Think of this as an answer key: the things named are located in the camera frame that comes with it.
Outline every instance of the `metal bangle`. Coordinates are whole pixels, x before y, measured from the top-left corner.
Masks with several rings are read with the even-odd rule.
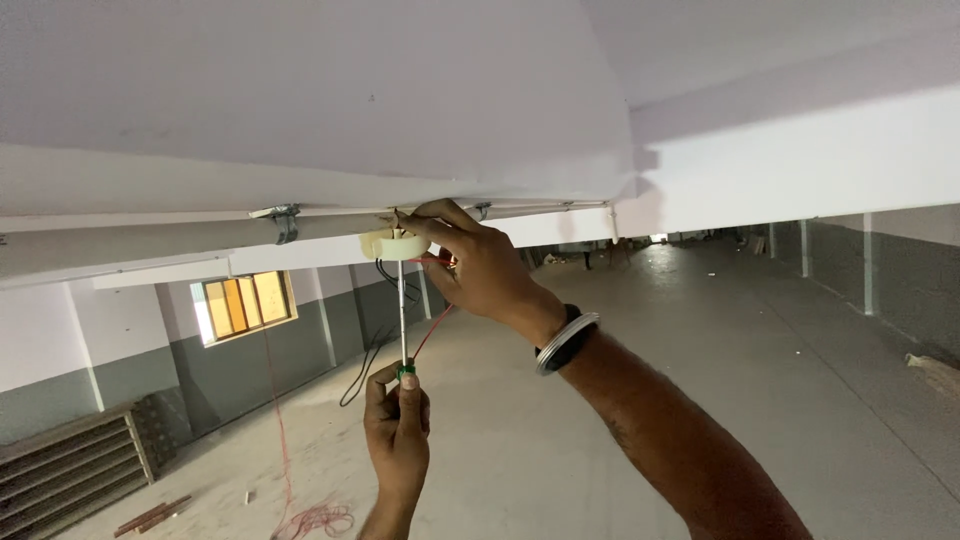
[[[537,373],[541,375],[550,375],[552,372],[546,370],[546,363],[550,361],[550,358],[560,350],[564,343],[576,335],[578,331],[583,330],[599,320],[599,313],[584,313],[576,319],[573,319],[573,321],[566,325],[563,330],[561,330],[557,335],[553,336],[553,339],[551,339],[550,342],[547,343],[542,350],[540,350],[540,354],[537,355]]]

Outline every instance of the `black wristband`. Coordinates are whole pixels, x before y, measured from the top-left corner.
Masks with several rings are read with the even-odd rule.
[[[573,304],[564,304],[564,307],[566,307],[567,324],[572,323],[578,317],[580,317],[580,315],[582,315],[580,308],[574,306]],[[570,363],[570,361],[573,360],[578,353],[580,353],[580,350],[584,348],[584,344],[587,343],[587,338],[590,337],[596,328],[596,323],[593,323],[578,331],[573,335],[573,337],[567,339],[566,343],[564,343],[563,346],[561,346],[561,348],[558,349],[549,360],[547,360],[546,365],[543,366],[543,371],[552,373]],[[534,347],[534,354],[539,356],[540,349]]]

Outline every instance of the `metal bracket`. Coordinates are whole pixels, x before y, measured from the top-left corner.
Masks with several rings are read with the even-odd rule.
[[[479,203],[474,206],[475,209],[480,210],[480,219],[478,221],[484,221],[487,219],[487,209],[493,206],[493,203]]]
[[[276,240],[276,245],[282,246],[297,239],[300,231],[297,230],[297,221],[295,218],[299,213],[299,204],[287,204],[252,211],[247,215],[253,219],[262,219],[265,217],[273,219],[276,227],[280,229],[280,237]]]

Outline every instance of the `fingernail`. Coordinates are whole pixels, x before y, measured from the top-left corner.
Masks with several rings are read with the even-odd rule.
[[[416,390],[417,385],[420,384],[420,381],[417,380],[417,376],[412,373],[404,373],[403,377],[400,378],[400,384],[403,386],[404,390]]]

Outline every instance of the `window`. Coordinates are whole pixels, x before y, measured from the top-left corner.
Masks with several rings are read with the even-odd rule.
[[[296,316],[285,272],[193,283],[200,334],[209,345]]]

